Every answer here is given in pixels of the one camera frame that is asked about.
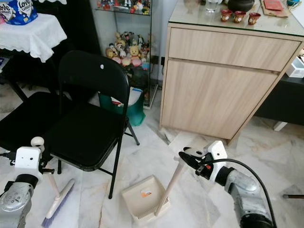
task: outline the chair seat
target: chair seat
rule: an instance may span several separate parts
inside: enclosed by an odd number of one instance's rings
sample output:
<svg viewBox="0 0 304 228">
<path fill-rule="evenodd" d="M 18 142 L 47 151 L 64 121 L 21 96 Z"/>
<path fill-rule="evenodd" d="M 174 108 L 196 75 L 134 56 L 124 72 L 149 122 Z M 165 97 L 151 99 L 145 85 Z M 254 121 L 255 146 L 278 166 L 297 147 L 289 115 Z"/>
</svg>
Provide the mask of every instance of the chair seat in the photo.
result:
<svg viewBox="0 0 304 228">
<path fill-rule="evenodd" d="M 34 93 L 0 121 L 0 146 L 10 151 L 30 146 L 33 137 L 42 136 L 59 119 L 59 96 Z"/>
<path fill-rule="evenodd" d="M 98 169 L 115 147 L 122 115 L 78 104 L 45 135 L 51 156 L 84 171 Z"/>
</svg>

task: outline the red book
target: red book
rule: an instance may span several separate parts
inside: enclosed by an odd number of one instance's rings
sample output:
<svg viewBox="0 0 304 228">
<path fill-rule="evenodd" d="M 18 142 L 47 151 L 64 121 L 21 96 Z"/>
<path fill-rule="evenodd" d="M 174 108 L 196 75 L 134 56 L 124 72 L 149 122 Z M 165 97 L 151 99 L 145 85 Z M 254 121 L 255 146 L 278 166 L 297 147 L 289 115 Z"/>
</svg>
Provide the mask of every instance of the red book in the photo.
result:
<svg viewBox="0 0 304 228">
<path fill-rule="evenodd" d="M 283 10 L 280 0 L 264 0 L 265 8 L 270 10 Z"/>
</svg>

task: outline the blue tissue box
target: blue tissue box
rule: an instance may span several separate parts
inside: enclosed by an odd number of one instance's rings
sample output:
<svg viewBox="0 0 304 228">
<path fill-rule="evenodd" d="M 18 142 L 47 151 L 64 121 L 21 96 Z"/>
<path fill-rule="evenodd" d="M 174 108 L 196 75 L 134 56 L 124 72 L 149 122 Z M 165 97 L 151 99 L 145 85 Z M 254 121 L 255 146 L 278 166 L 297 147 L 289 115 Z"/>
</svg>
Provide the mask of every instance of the blue tissue box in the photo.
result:
<svg viewBox="0 0 304 228">
<path fill-rule="evenodd" d="M 0 0 L 0 14 L 11 25 L 26 25 L 38 17 L 32 0 Z"/>
</svg>

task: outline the wooden cabinet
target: wooden cabinet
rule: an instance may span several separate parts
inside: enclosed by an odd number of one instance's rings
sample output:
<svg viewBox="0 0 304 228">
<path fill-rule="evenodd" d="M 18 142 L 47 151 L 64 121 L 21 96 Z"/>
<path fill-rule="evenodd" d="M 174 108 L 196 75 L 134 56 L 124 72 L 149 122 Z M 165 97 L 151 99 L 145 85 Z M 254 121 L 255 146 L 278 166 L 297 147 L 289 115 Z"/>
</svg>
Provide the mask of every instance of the wooden cabinet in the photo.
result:
<svg viewBox="0 0 304 228">
<path fill-rule="evenodd" d="M 277 33 L 169 23 L 160 127 L 232 141 L 303 41 Z"/>
<path fill-rule="evenodd" d="M 231 139 L 276 74 L 169 60 L 162 125 Z"/>
</svg>

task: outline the chair backrest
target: chair backrest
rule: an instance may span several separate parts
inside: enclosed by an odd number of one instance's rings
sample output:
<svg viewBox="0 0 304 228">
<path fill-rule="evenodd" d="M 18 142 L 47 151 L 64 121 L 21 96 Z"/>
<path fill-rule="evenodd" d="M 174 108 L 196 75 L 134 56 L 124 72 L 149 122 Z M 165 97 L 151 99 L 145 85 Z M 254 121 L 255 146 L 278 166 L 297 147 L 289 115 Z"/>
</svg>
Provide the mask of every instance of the chair backrest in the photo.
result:
<svg viewBox="0 0 304 228">
<path fill-rule="evenodd" d="M 64 84 L 82 86 L 111 96 L 128 106 L 130 87 L 124 69 L 115 61 L 86 53 L 70 51 L 59 64 L 60 90 Z"/>
</svg>

